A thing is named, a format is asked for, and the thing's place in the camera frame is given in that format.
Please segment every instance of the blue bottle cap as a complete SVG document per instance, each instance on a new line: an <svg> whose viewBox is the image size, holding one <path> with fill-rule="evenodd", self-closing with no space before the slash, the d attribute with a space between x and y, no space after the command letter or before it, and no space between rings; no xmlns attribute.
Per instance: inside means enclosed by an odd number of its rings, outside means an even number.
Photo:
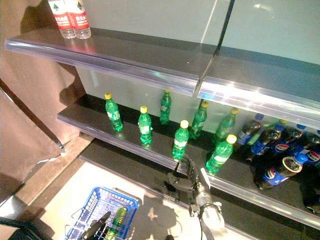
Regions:
<svg viewBox="0 0 320 240"><path fill-rule="evenodd" d="M298 129L301 129L301 130L303 130L303 129L306 128L306 126L301 125L301 124L297 124L296 127L297 127Z"/></svg>
<svg viewBox="0 0 320 240"><path fill-rule="evenodd" d="M308 157L303 154L303 153L299 153L297 156L294 157L295 160L300 163L300 164L304 164L306 161L308 161Z"/></svg>
<svg viewBox="0 0 320 240"><path fill-rule="evenodd" d="M257 113L255 115L255 120L261 121L264 118L265 115L261 114L261 113Z"/></svg>
<svg viewBox="0 0 320 240"><path fill-rule="evenodd" d="M274 126L274 130L276 130L276 131L282 132L284 129L285 129L285 127L282 126L282 125L280 125L280 124L276 124L276 125Z"/></svg>

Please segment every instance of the store shelf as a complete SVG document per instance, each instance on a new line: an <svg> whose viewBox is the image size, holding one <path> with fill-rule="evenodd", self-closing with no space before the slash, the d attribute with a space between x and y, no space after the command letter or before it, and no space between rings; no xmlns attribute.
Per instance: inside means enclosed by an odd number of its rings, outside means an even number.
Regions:
<svg viewBox="0 0 320 240"><path fill-rule="evenodd" d="M121 132L115 132L105 112L105 101L85 95L61 111L57 119L104 142L173 170L176 162L172 159L171 151L174 133L179 124L170 122L168 126L163 126L158 117L151 116L152 144L145 147L140 143L137 127L139 112L125 106L119 106L119 112L124 128ZM213 148L211 137L210 133L204 132L202 141L190 140L187 145L186 153L199 166L204 166L205 159ZM184 173L184 170L179 168L179 172ZM301 179L295 176L282 185L263 192L257 189L252 179L250 167L233 159L228 160L216 176L209 176L211 186L216 189L320 230L320 217L309 213L302 203Z"/></svg>
<svg viewBox="0 0 320 240"><path fill-rule="evenodd" d="M222 47L198 97L320 128L320 65Z"/></svg>
<svg viewBox="0 0 320 240"><path fill-rule="evenodd" d="M47 57L191 96L215 46L92 28L85 40L41 28L5 41L7 50Z"/></svg>

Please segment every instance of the brown curtain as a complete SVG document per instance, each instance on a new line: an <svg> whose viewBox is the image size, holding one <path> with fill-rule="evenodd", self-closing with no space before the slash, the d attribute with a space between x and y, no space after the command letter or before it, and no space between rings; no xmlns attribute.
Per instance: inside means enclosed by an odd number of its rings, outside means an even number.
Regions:
<svg viewBox="0 0 320 240"><path fill-rule="evenodd" d="M4 49L6 38L43 27L57 27L46 0L0 1L0 77L34 116L65 144L79 132L57 122L56 115L85 94L76 68ZM35 163L55 157L59 148L33 123L34 119L30 120L3 94L0 111L0 182L3 187L10 183L4 176L21 183ZM6 188L14 191L17 184Z"/></svg>

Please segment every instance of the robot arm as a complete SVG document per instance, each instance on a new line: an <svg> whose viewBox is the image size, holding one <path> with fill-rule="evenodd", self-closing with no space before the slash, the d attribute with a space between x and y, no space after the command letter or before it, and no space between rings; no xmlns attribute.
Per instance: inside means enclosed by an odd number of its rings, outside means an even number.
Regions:
<svg viewBox="0 0 320 240"><path fill-rule="evenodd" d="M187 166L188 179L168 173L169 183L180 191L192 194L196 204L190 205L189 213L191 217L200 219L202 231L207 240L229 239L221 212L221 203L213 202L211 198L209 179L205 169L198 169L188 156L183 158L182 163Z"/></svg>

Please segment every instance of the sprite bottle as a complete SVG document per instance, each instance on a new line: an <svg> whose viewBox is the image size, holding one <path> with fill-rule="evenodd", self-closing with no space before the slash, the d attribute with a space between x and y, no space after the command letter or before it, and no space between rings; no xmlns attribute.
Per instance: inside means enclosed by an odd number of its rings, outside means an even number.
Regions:
<svg viewBox="0 0 320 240"><path fill-rule="evenodd" d="M138 120L138 126L140 130L140 140L145 145L148 146L152 142L152 127L151 127L151 118L147 113L148 108L146 106L140 107L140 117Z"/></svg>
<svg viewBox="0 0 320 240"><path fill-rule="evenodd" d="M231 129L235 125L237 113L238 109L233 107L230 113L221 120L220 125L213 136L213 143L216 146L227 138Z"/></svg>
<svg viewBox="0 0 320 240"><path fill-rule="evenodd" d="M127 215L127 209L124 207L120 207L116 213L115 217L112 222L112 227L109 228L108 232L106 233L106 240L115 240L118 239L117 235L119 233L119 229L121 229L125 217Z"/></svg>
<svg viewBox="0 0 320 240"><path fill-rule="evenodd" d="M169 122L170 108L171 108L170 92L167 90L164 90L164 96L161 99L161 108L160 108L160 122L163 125L168 124Z"/></svg>
<svg viewBox="0 0 320 240"><path fill-rule="evenodd" d="M179 129L174 135L172 156L177 162L185 155L185 150L189 139L188 125L189 122L187 120L182 120Z"/></svg>
<svg viewBox="0 0 320 240"><path fill-rule="evenodd" d="M235 135L228 135L226 141L220 142L210 159L206 162L205 167L210 174L217 173L221 166L228 160L233 152L233 144L237 141Z"/></svg>
<svg viewBox="0 0 320 240"><path fill-rule="evenodd" d="M197 139L198 137L200 137L201 130L204 127L205 121L207 119L207 107L208 102L203 101L199 109L196 111L191 129L189 131L190 138Z"/></svg>
<svg viewBox="0 0 320 240"><path fill-rule="evenodd" d="M111 121L112 128L113 128L113 130L120 132L124 128L124 125L122 124L121 119L120 119L118 105L112 99L111 93L106 93L104 95L104 97L106 99L105 110L106 110L106 113L108 114L108 117Z"/></svg>

